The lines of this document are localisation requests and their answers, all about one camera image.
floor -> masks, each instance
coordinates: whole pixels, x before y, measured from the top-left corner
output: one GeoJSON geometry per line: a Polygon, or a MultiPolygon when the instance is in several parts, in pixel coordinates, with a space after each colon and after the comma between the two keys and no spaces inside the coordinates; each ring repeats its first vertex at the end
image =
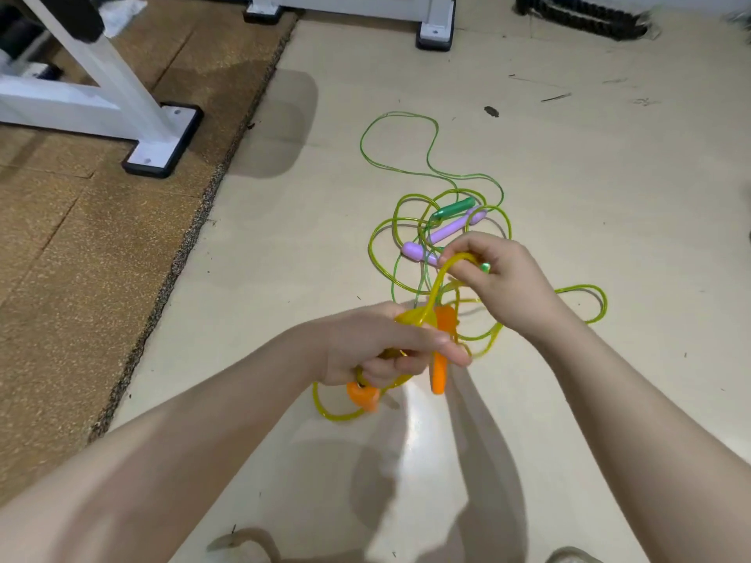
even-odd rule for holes
{"type": "Polygon", "coordinates": [[[113,40],[157,100],[206,114],[169,179],[125,173],[130,142],[0,127],[0,505],[107,430],[295,26],[242,10],[149,0],[113,40]]]}
{"type": "MultiPolygon", "coordinates": [[[[362,159],[365,127],[401,109],[440,123],[437,167],[499,179],[514,237],[551,282],[603,287],[596,331],[751,460],[745,34],[659,12],[658,39],[616,44],[510,5],[459,0],[447,54],[417,51],[398,24],[298,24],[115,425],[289,326],[389,297],[366,253],[372,229],[403,194],[444,189],[362,159]]],[[[422,168],[431,136],[427,122],[389,119],[367,151],[422,168]]],[[[376,253],[393,261],[387,235],[376,253]]],[[[597,311],[584,294],[567,301],[597,311]]],[[[338,389],[324,400],[346,407],[338,389]]],[[[254,540],[218,547],[233,529],[285,561],[541,563],[563,545],[646,561],[555,379],[513,332],[456,371],[445,398],[413,380],[339,425],[304,394],[174,561],[268,560],[254,540]]]]}

forearm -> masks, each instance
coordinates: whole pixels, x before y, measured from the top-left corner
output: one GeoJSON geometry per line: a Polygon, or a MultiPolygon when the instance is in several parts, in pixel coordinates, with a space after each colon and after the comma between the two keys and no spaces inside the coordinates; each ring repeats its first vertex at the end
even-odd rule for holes
{"type": "Polygon", "coordinates": [[[650,559],[746,560],[751,553],[751,467],[568,309],[529,339],[555,372],[650,559]]]}
{"type": "Polygon", "coordinates": [[[9,560],[167,561],[309,385],[310,336],[282,334],[10,502],[0,511],[9,560]]]}

white metal frame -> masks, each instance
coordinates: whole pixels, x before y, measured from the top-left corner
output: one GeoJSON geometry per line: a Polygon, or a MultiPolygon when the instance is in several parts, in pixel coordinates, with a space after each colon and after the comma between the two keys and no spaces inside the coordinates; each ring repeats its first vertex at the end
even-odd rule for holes
{"type": "Polygon", "coordinates": [[[99,86],[0,75],[0,122],[135,140],[125,169],[168,175],[201,110],[159,105],[104,35],[78,41],[40,0],[23,1],[99,86]]]}
{"type": "Polygon", "coordinates": [[[455,0],[252,0],[246,14],[277,16],[282,7],[419,22],[419,39],[451,44],[455,0]]]}

person's left hand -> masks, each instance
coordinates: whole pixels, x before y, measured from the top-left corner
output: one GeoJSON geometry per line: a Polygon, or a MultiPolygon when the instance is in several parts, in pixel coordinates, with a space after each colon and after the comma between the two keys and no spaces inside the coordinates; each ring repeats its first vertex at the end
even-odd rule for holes
{"type": "Polygon", "coordinates": [[[400,375],[425,371],[436,351],[458,366],[470,364],[472,358],[446,332],[393,321],[407,309],[396,302],[382,302],[309,322],[323,335],[326,348],[324,367],[317,380],[326,385],[343,385],[354,381],[354,370],[361,366],[368,384],[388,387],[400,375]],[[380,358],[389,348],[407,355],[380,358]]]}

person's left arm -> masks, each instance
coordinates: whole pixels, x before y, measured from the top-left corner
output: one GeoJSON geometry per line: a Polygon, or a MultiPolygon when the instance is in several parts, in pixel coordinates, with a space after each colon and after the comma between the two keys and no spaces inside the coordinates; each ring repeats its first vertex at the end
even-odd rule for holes
{"type": "Polygon", "coordinates": [[[108,433],[0,510],[3,559],[168,561],[292,402],[356,366],[377,387],[418,374],[431,352],[461,366],[446,334],[395,323],[384,303],[308,322],[108,433]],[[407,357],[381,359],[387,348],[407,357]]]}

